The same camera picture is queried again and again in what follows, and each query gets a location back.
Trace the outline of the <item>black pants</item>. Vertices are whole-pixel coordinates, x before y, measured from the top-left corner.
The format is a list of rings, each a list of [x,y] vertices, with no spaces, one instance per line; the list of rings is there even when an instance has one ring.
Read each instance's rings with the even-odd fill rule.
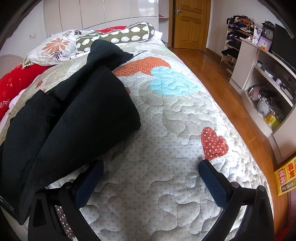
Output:
[[[133,54],[96,40],[86,64],[47,92],[37,91],[12,118],[1,145],[1,206],[20,224],[35,193],[126,140],[141,126],[113,71]]]

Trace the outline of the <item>yellow printed box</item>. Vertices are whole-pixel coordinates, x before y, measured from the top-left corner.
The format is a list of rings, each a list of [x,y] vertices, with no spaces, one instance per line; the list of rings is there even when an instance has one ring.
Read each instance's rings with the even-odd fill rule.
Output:
[[[274,172],[277,194],[281,196],[295,189],[295,157]]]

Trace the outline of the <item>heart pattern quilted bedspread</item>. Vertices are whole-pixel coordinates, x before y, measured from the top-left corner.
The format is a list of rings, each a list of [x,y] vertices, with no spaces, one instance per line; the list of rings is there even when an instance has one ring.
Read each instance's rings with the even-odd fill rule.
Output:
[[[243,139],[199,79],[161,44],[128,43],[137,56],[116,75],[141,128],[104,157],[106,173],[82,214],[103,240],[202,240],[218,207],[198,173],[212,165],[245,188],[268,188]]]

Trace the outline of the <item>yellow bottle on shelf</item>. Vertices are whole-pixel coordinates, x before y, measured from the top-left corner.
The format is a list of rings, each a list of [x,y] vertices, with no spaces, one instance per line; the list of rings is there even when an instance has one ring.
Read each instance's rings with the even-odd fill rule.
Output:
[[[276,130],[281,124],[281,121],[276,117],[274,113],[269,113],[268,115],[266,115],[264,117],[264,121],[266,124],[270,125],[273,131]]]

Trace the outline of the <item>red long pillow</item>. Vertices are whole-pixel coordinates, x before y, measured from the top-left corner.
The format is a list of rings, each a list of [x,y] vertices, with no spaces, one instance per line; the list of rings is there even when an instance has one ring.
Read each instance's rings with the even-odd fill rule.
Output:
[[[41,66],[38,64],[23,68],[22,64],[15,66],[9,73],[1,78],[1,119],[9,109],[9,104],[21,90],[27,88],[34,79],[49,69],[51,66]]]

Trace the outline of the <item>white tv shelf unit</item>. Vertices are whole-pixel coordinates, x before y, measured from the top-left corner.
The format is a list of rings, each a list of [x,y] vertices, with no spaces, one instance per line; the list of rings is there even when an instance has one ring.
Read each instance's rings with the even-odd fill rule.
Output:
[[[242,40],[230,84],[241,95],[250,116],[268,138],[278,163],[295,153],[295,73],[283,61]],[[274,113],[276,130],[264,117]]]

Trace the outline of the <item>round beige headboard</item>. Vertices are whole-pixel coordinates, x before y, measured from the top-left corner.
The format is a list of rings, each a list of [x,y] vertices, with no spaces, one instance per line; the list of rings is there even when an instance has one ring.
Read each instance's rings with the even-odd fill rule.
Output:
[[[15,66],[23,62],[23,58],[16,55],[0,56],[0,78],[9,73]]]

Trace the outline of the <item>white floral pillow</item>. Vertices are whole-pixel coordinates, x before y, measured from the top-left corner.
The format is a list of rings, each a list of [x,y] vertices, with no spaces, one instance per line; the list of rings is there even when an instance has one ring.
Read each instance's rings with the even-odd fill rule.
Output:
[[[76,40],[93,31],[66,30],[48,37],[35,49],[31,50],[23,59],[23,68],[33,64],[41,66],[58,65],[78,54]]]

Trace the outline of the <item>black television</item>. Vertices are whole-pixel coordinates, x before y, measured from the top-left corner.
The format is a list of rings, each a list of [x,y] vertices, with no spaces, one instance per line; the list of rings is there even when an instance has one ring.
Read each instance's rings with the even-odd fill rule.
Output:
[[[276,57],[280,58],[295,73],[295,39],[292,39],[287,30],[278,24],[275,25],[273,43],[269,51]]]

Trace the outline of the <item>purple small clock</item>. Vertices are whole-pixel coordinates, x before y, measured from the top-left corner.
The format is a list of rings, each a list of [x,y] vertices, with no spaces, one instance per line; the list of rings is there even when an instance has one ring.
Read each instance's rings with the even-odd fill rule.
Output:
[[[261,36],[259,38],[259,41],[257,43],[257,46],[261,49],[264,49],[265,51],[269,51],[270,47],[272,45],[272,41],[269,39],[266,39],[265,37]]]

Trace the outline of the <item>dark ornate clock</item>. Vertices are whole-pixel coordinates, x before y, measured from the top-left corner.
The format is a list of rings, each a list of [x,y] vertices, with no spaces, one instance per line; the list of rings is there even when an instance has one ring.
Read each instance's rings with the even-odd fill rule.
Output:
[[[270,41],[273,40],[274,32],[275,32],[275,24],[273,24],[270,21],[265,21],[262,23],[262,36],[266,39],[269,39]]]

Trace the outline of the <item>glossy white wardrobe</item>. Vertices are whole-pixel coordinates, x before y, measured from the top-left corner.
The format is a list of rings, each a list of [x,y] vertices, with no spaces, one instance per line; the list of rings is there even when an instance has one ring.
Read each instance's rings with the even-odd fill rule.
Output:
[[[100,30],[148,22],[159,29],[159,2],[137,0],[43,1],[47,35],[65,30]]]

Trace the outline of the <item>shoe rack with clutter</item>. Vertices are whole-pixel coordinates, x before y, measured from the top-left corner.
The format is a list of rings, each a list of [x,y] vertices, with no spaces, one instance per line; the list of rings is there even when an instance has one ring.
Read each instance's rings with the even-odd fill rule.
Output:
[[[234,15],[226,20],[227,34],[224,48],[221,51],[222,57],[220,64],[227,65],[227,71],[232,74],[240,52],[242,40],[253,38],[255,23],[245,15]]]

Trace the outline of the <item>green white spotted bolster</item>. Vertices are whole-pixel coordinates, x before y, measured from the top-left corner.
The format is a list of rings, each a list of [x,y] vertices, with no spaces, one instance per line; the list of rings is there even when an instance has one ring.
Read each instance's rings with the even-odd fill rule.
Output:
[[[76,40],[76,50],[80,53],[90,51],[91,45],[96,40],[105,40],[113,44],[130,42],[147,42],[155,34],[153,25],[148,22],[139,22],[123,30],[113,30],[107,33],[91,32]]]

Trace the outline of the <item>wooden door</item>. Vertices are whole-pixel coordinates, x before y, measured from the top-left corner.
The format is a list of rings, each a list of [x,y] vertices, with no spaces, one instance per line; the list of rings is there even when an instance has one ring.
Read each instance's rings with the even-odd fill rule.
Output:
[[[210,0],[176,0],[174,13],[174,48],[205,50]]]

